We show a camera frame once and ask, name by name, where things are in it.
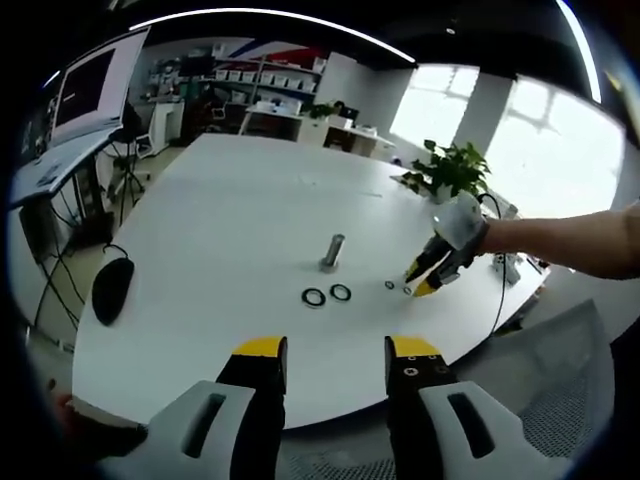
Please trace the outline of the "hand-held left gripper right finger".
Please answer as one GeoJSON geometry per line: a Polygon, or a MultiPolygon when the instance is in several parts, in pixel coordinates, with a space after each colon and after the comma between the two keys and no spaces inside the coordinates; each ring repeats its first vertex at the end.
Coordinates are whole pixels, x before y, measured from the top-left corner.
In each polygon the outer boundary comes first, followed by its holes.
{"type": "Polygon", "coordinates": [[[399,479],[562,479],[571,468],[524,435],[521,420],[419,337],[385,339],[387,426],[399,479]]]}

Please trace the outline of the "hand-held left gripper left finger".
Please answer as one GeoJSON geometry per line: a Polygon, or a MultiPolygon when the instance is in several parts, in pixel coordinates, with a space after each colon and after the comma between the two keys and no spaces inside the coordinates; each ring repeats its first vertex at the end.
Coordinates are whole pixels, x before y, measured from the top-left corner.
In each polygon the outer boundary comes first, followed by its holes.
{"type": "Polygon", "coordinates": [[[152,417],[146,439],[108,457],[109,479],[272,479],[284,428],[286,337],[237,347],[214,381],[201,380],[152,417]]]}

